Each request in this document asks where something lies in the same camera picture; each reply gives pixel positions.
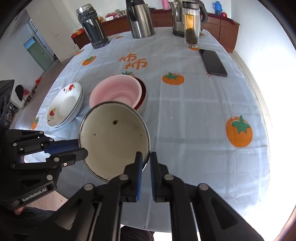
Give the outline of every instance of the blue thermos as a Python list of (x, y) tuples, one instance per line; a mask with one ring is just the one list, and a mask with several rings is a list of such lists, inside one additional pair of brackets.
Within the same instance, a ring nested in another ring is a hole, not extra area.
[(222, 13), (222, 5), (219, 1), (213, 3), (213, 8), (215, 9), (215, 14), (221, 16)]

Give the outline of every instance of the electric kettle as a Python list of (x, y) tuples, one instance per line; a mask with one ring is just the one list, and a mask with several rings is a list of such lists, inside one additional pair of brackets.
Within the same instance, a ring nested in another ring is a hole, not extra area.
[[(207, 11), (202, 1), (197, 0), (195, 2), (199, 5), (199, 10), (202, 12), (202, 20), (200, 21), (200, 27), (202, 27), (207, 22)], [(173, 15), (173, 35), (184, 37), (183, 2), (182, 0), (174, 0), (174, 2), (168, 3)]]
[(126, 16), (134, 38), (154, 35), (150, 11), (143, 0), (126, 0)]

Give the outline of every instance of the black phone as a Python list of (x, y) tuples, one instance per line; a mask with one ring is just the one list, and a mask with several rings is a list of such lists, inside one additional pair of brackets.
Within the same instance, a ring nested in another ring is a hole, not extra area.
[(228, 76), (226, 69), (215, 51), (200, 49), (200, 54), (209, 74)]

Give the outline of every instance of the green door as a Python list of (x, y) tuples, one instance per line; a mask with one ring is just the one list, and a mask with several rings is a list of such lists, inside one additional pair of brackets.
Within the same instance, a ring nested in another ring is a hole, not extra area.
[(53, 60), (45, 52), (44, 48), (42, 48), (38, 41), (35, 41), (32, 45), (30, 45), (27, 50), (44, 71), (47, 70), (53, 63)]

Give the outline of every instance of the light blue tablecloth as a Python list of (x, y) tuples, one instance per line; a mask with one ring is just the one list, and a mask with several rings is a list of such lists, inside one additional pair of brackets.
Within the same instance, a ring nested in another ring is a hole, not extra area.
[[(143, 118), (151, 136), (151, 150), (157, 152), (159, 162), (184, 182), (208, 183), (242, 216), (248, 215), (268, 188), (268, 140), (243, 75), (217, 40), (206, 30), (203, 33), (200, 48), (217, 52), (228, 77), (208, 75), (199, 52), (185, 47), (182, 38), (172, 35), (172, 28), (155, 28), (155, 35), (144, 39), (134, 39), (130, 32), (117, 34), (109, 37), (110, 44), (105, 47), (93, 49), (88, 44), (73, 57), (42, 103), (36, 130), (43, 130), (55, 140), (78, 138), (92, 89), (113, 74), (133, 72), (148, 88), (149, 100)], [(82, 62), (91, 56), (96, 56), (95, 60), (83, 66)], [(170, 85), (162, 81), (169, 72), (184, 76), (184, 83)], [(79, 82), (85, 93), (80, 113), (64, 128), (48, 127), (46, 116), (50, 103), (64, 86), (73, 82)], [(252, 142), (244, 148), (230, 143), (225, 128), (229, 118), (240, 115), (253, 132)], [(26, 156), (25, 161), (44, 161), (45, 156), (38, 153)], [(149, 165), (142, 178), (141, 200), (123, 204), (122, 223), (170, 232), (168, 203), (152, 200)], [(70, 198), (86, 183), (104, 182), (80, 161), (63, 168), (57, 191)]]

